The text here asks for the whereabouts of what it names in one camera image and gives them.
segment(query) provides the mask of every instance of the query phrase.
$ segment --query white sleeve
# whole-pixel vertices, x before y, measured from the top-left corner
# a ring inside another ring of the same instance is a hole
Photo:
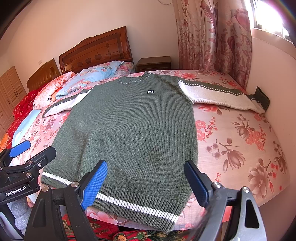
[[[203,83],[200,81],[178,80],[183,93],[192,103],[215,104],[237,110],[253,110],[259,114],[265,112],[254,95],[246,95],[237,89]]]
[[[78,93],[77,95],[65,98],[63,100],[60,100],[60,101],[54,103],[53,105],[51,105],[50,107],[48,107],[45,110],[42,118],[50,116],[50,115],[55,115],[55,114],[60,113],[64,110],[72,110],[73,106],[77,105],[80,101],[82,101],[83,98],[85,96],[87,96],[87,94],[90,91],[91,90],[83,90],[80,93]]]

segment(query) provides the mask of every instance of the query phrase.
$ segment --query pink floral pillow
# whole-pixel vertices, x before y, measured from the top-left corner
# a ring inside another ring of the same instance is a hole
[[[52,102],[53,98],[55,100],[55,94],[56,94],[55,92],[58,89],[60,89],[63,86],[63,84],[65,84],[69,79],[71,79],[74,76],[76,76],[76,74],[70,71],[49,82],[47,86],[42,91],[40,91],[36,96],[33,103],[33,109],[41,110],[45,106],[48,106]]]

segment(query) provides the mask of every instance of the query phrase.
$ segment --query light blue cloth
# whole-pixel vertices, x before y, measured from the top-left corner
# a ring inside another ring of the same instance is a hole
[[[13,134],[11,146],[14,147],[20,144],[21,139],[26,134],[28,129],[33,124],[37,115],[41,112],[41,110],[32,110],[27,117],[21,122],[15,133]]]
[[[82,70],[78,75],[63,85],[63,88],[57,92],[56,99],[60,99],[92,82],[108,78],[109,75],[115,73],[122,63],[122,61],[112,61]]]

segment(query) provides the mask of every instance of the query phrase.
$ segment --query floral bedsheet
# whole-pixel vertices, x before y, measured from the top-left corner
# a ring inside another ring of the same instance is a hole
[[[216,71],[164,70],[153,73],[175,75],[188,80],[199,80],[244,91],[229,75]],[[129,76],[135,77],[142,74],[135,73]],[[103,84],[117,78],[94,82],[84,89],[91,89],[96,84]],[[15,158],[14,165],[23,164],[30,157],[50,146],[70,113],[70,111],[63,111],[41,118],[45,109],[40,112],[22,139],[22,141],[28,139],[31,142],[31,148]],[[248,186],[259,206],[289,185],[285,156],[264,115],[251,110],[235,110],[209,104],[194,104],[193,111],[198,139],[198,168],[212,181],[220,182],[225,187],[233,189]],[[229,219],[230,211],[231,207],[228,207],[224,221]],[[135,229],[151,229],[93,207],[89,207],[86,213],[92,218],[107,223]],[[200,221],[203,214],[204,208],[198,205],[192,194],[173,230],[190,229]]]

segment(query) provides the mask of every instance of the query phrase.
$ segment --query sweater collar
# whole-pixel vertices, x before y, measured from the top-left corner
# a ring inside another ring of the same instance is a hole
[[[140,81],[143,81],[143,80],[147,79],[150,75],[151,75],[151,73],[144,72],[143,75],[138,76],[138,77],[126,77],[126,76],[120,77],[118,79],[118,81],[121,84],[129,84],[129,83],[133,83],[133,82],[140,82]]]

